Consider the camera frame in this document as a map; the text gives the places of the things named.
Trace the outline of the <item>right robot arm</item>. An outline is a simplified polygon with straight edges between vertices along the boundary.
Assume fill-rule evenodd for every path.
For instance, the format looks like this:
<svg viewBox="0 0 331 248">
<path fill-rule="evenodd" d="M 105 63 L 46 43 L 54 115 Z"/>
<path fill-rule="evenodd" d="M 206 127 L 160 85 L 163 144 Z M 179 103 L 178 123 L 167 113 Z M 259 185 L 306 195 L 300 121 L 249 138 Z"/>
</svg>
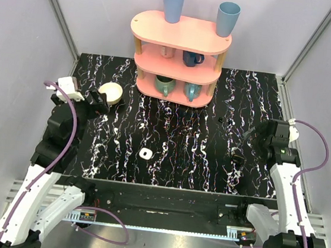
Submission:
<svg viewBox="0 0 331 248">
<path fill-rule="evenodd" d="M 296 119 L 265 120 L 249 129 L 245 138 L 252 138 L 255 151 L 265 161 L 276 190 L 278 217 L 261 204 L 250 204 L 235 212 L 237 223 L 254 227 L 263 242 L 262 248 L 326 248 L 325 241 L 316 237 L 303 199 L 301 168 L 296 148 L 291 148 L 299 133 Z"/>
</svg>

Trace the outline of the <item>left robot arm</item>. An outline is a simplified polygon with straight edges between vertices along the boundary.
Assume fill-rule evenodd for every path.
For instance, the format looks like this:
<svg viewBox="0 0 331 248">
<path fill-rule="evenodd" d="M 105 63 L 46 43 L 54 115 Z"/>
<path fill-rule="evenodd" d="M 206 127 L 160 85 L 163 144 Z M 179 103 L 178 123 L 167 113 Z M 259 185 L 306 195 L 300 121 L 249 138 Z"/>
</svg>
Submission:
<svg viewBox="0 0 331 248">
<path fill-rule="evenodd" d="M 55 107 L 41 142 L 10 206 L 0 219 L 0 248 L 41 248 L 46 236 L 76 207 L 94 204 L 95 184 L 70 177 L 65 191 L 44 210 L 41 205 L 54 184 L 75 158 L 89 120 L 109 112 L 104 93 L 90 91 L 93 102 L 51 96 Z"/>
</svg>

